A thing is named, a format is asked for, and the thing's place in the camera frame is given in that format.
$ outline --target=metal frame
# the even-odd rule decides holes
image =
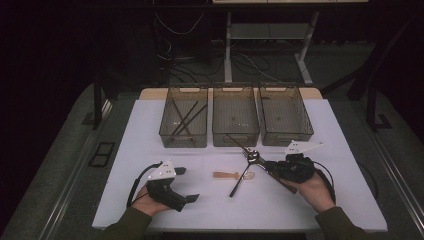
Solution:
[[[122,13],[123,11],[148,11],[148,12],[160,12],[160,11],[274,11],[278,9],[285,10],[298,10],[298,9],[334,9],[334,7],[348,7],[358,8],[363,6],[369,6],[368,2],[316,2],[316,3],[251,3],[251,4],[239,4],[239,3],[225,3],[225,4],[147,4],[140,1],[125,1],[119,3],[86,3],[81,1],[77,3],[77,9],[85,12],[101,12],[106,14]],[[392,3],[382,3],[380,5],[374,5],[380,9],[398,7]]]
[[[102,108],[103,110],[101,110],[103,120],[107,119],[109,113],[112,111],[112,107],[112,103],[106,100]],[[37,238],[38,240],[54,239],[57,229],[59,228],[63,217],[65,216],[68,205],[71,202],[75,191],[77,190],[81,175],[84,171],[84,168],[87,166],[87,163],[90,159],[89,156],[93,152],[92,149],[94,149],[94,145],[97,142],[104,125],[105,121],[99,122],[97,130],[92,131],[88,135],[81,150],[81,154],[75,163],[74,169],[72,170],[71,175],[66,180],[65,186],[63,187],[58,198],[56,199],[50,216],[47,222],[44,224],[44,227]]]
[[[318,21],[319,11],[315,11],[309,23],[298,24],[233,24],[231,22],[231,12],[227,13],[227,34],[225,39],[225,82],[232,82],[231,70],[231,39],[303,39],[303,46],[299,53],[295,53],[294,57],[302,75],[305,85],[310,86],[313,84],[307,65],[305,64],[305,56]],[[258,31],[252,30],[266,28],[267,34],[261,35]],[[299,34],[299,29],[304,28],[303,35]]]
[[[358,104],[352,106],[358,117],[360,117],[362,111],[361,107]],[[424,238],[424,209],[421,203],[414,195],[412,190],[409,188],[408,184],[406,183],[405,179],[397,168],[395,162],[393,161],[393,158],[390,156],[390,153],[388,152],[380,137],[378,136],[378,133],[376,131],[373,131],[374,129],[369,127],[368,122],[361,121],[361,123],[364,129],[367,131],[367,134],[373,141],[374,146],[377,148],[381,156],[381,163],[383,164],[387,174],[389,175],[400,198],[405,204],[405,207],[408,210],[412,220],[417,226],[418,231]]]

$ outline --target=transparent plastic bin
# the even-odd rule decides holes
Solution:
[[[262,145],[309,141],[314,130],[296,83],[261,82],[257,96]]]
[[[256,146],[259,121],[251,83],[214,83],[212,133],[215,147]]]
[[[207,146],[209,84],[171,84],[159,135],[165,148]]]

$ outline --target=floor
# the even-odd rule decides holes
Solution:
[[[169,82],[222,82],[223,43],[213,41],[212,45],[212,58],[203,62],[192,59],[183,51],[177,52],[175,65],[169,71]],[[234,42],[233,81],[290,81],[302,85],[293,58],[300,47],[297,42],[286,41]],[[370,43],[311,45],[305,62],[314,82],[312,87],[322,89],[349,74],[364,63],[373,47]],[[349,83],[345,84],[324,98],[330,101],[388,223],[388,232],[376,233],[374,238],[423,239],[422,226],[419,228],[416,222],[423,219],[420,203],[424,202],[424,175],[421,170],[424,169],[424,146],[382,94],[378,95],[377,113],[384,114],[392,128],[371,131],[364,120],[366,99],[349,101],[346,97],[349,86]],[[132,106],[139,95],[139,92],[123,89],[117,99],[105,105],[104,120],[97,130],[92,130],[89,124],[93,109],[92,86],[81,94],[2,240],[95,239],[99,235],[100,230],[93,229],[91,223]],[[109,164],[104,168],[87,166],[102,142],[115,143]],[[177,236],[164,234],[153,237],[176,239]],[[216,235],[211,239],[226,237]],[[281,235],[260,238],[297,239]],[[320,233],[308,233],[306,239],[319,240],[323,237]]]

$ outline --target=cloth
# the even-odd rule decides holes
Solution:
[[[315,217],[326,240],[367,240],[370,235],[353,225],[340,207],[331,208]],[[135,209],[127,208],[121,219],[107,227],[97,240],[140,240],[152,218]]]
[[[371,239],[350,221],[346,213],[340,207],[328,209],[315,217],[326,240],[364,240]]]
[[[129,207],[119,221],[107,227],[98,240],[140,240],[152,221],[152,217]]]

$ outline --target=scissors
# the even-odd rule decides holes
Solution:
[[[250,166],[257,165],[257,166],[261,167],[262,169],[264,169],[268,173],[268,175],[270,175],[272,178],[277,180],[277,182],[279,182],[281,185],[286,187],[290,192],[292,192],[293,194],[297,192],[296,188],[283,183],[281,181],[279,174],[276,171],[274,171],[274,168],[278,164],[277,162],[266,161],[265,159],[263,159],[261,157],[260,153],[257,150],[251,150],[248,147],[244,147],[240,143],[238,143],[234,138],[232,138],[229,134],[226,134],[226,135],[231,140],[233,140],[243,150],[243,155],[245,156],[245,158],[247,160],[247,167],[246,167],[246,169],[244,170],[244,172],[241,176],[244,176],[244,174],[246,174],[246,172],[250,168]],[[240,186],[242,180],[243,180],[242,177],[239,178],[239,180],[237,181],[236,185],[234,186],[233,190],[230,193],[230,197],[234,196],[234,194],[236,193],[236,191],[237,191],[238,187]]]

